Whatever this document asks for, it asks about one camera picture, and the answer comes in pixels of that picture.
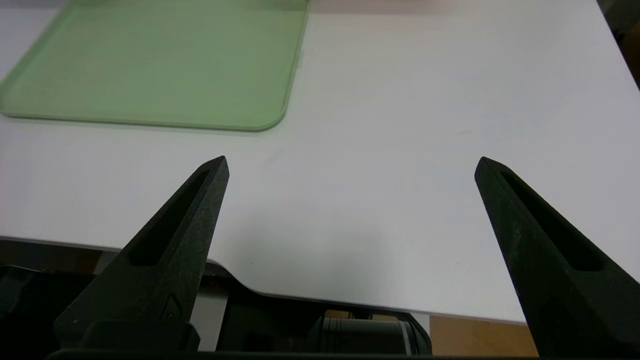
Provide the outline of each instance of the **white table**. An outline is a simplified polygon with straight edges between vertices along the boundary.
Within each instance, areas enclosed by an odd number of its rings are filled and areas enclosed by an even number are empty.
[[[58,1],[0,0],[0,75]],[[255,291],[521,322],[474,182],[510,166],[640,279],[640,95],[595,1],[315,0],[261,133],[0,120],[0,235],[122,248],[196,167]]]

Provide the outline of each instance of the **wooden floor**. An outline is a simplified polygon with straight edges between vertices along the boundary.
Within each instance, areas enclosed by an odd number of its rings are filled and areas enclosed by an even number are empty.
[[[431,317],[435,356],[538,356],[524,325]]]

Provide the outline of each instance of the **green tray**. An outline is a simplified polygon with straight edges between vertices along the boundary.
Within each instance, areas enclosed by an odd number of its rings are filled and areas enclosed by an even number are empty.
[[[13,117],[263,130],[308,0],[73,0],[0,85]]]

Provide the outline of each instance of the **black plastic part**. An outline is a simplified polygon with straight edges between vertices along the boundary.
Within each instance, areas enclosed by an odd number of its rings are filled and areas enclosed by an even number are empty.
[[[92,280],[0,266],[0,358],[43,359],[59,349],[53,321]]]
[[[511,169],[476,183],[541,357],[640,357],[640,285]]]
[[[89,327],[80,347],[197,351],[199,344],[200,337],[190,323],[101,321]]]
[[[56,319],[62,347],[101,320],[189,321],[228,177],[224,156],[189,177]]]

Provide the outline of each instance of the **translucent green tray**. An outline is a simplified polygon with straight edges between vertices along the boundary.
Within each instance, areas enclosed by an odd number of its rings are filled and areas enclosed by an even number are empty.
[[[73,0],[0,85],[0,112],[263,130],[285,114],[307,0]]]

